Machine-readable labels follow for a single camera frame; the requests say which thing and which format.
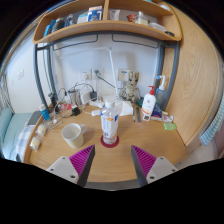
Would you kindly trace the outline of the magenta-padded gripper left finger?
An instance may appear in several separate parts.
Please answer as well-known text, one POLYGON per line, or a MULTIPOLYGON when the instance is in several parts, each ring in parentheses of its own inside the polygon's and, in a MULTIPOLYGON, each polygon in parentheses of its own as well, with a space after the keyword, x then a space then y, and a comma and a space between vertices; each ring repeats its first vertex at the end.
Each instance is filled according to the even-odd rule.
POLYGON ((61 156, 47 171, 84 187, 95 156, 95 146, 88 146, 70 157, 61 156))

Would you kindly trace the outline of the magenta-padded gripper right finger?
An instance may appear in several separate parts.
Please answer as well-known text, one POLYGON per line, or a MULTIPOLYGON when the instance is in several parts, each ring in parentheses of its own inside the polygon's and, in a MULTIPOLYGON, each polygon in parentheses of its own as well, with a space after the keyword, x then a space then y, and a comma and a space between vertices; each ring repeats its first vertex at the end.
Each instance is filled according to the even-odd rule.
POLYGON ((135 145, 131 146, 131 156, 141 187, 177 171, 177 168, 165 157, 155 157, 135 145))

